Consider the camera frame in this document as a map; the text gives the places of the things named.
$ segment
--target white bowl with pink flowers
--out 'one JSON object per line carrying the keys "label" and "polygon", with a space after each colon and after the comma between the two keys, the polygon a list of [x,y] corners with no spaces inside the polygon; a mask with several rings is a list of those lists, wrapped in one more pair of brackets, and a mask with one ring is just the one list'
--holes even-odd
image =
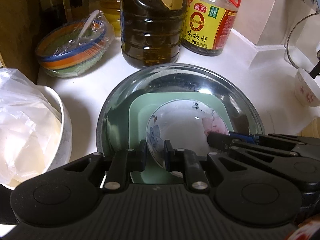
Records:
{"label": "white bowl with pink flowers", "polygon": [[146,129],[146,141],[154,160],[164,168],[165,140],[170,140],[173,149],[188,149],[206,156],[213,151],[207,143],[211,131],[229,135],[226,123],[212,108],[200,101],[177,99],[153,113]]}
{"label": "white bowl with pink flowers", "polygon": [[295,76],[294,93],[304,106],[316,107],[320,105],[320,87],[303,68],[299,68]]}

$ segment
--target white plate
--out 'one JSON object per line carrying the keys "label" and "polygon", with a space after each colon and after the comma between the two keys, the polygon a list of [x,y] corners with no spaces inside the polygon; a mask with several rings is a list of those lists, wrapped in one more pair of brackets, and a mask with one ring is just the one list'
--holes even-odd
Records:
{"label": "white plate", "polygon": [[154,160],[164,168],[165,140],[170,140],[174,149],[188,149],[206,156],[212,152],[207,143],[211,131],[229,135],[225,122],[212,108],[196,100],[177,99],[160,106],[151,116],[146,141]]}

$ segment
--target white countertop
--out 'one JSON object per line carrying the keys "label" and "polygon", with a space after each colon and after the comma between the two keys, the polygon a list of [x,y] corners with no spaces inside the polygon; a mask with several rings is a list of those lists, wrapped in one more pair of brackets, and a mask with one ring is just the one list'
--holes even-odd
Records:
{"label": "white countertop", "polygon": [[[296,134],[315,116],[320,116],[319,107],[303,107],[295,98],[293,80],[297,70],[283,58],[248,69],[243,60],[235,56],[235,48],[228,41],[217,57],[201,56],[182,47],[177,62],[207,68],[230,80],[253,103],[266,133]],[[71,161],[97,151],[96,125],[102,105],[113,88],[136,71],[138,69],[122,57],[121,41],[116,38],[101,61],[85,75],[59,79],[39,72],[38,85],[53,88],[70,113]],[[11,228],[0,225],[0,236]]]}

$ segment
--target green tray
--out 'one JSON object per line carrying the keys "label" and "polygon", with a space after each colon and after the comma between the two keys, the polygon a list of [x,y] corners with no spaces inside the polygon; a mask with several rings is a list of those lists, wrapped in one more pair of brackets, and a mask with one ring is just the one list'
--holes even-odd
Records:
{"label": "green tray", "polygon": [[[227,110],[215,96],[200,92],[147,93],[137,97],[129,109],[129,147],[137,148],[142,139],[146,139],[146,128],[151,115],[159,106],[175,99],[191,99],[203,102],[214,109],[224,120],[229,131],[233,131]],[[147,156],[146,168],[143,172],[132,172],[134,183],[141,184],[175,184],[183,183],[183,179],[172,175],[160,167],[151,154]]]}

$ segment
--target white bowl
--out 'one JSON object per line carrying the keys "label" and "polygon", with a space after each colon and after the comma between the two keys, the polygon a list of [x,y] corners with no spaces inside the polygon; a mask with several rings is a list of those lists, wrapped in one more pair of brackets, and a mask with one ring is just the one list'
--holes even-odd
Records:
{"label": "white bowl", "polygon": [[[70,160],[72,149],[72,128],[69,113],[64,106],[59,95],[52,89],[46,86],[37,86],[39,91],[44,95],[48,102],[61,113],[61,130],[60,140],[57,144],[56,154],[52,157],[52,161],[46,166],[43,173],[51,171],[55,168],[67,164]],[[14,190],[20,184],[19,181],[12,179],[9,184],[2,184],[8,189]]]}
{"label": "white bowl", "polygon": [[320,105],[320,87],[303,68],[299,68],[295,76],[294,93],[304,106],[316,107]]}
{"label": "white bowl", "polygon": [[212,152],[207,143],[211,131],[229,135],[225,122],[213,109],[199,101],[177,99],[153,113],[146,129],[146,141],[154,160],[164,168],[165,140],[170,140],[174,149],[188,149],[206,156]]}

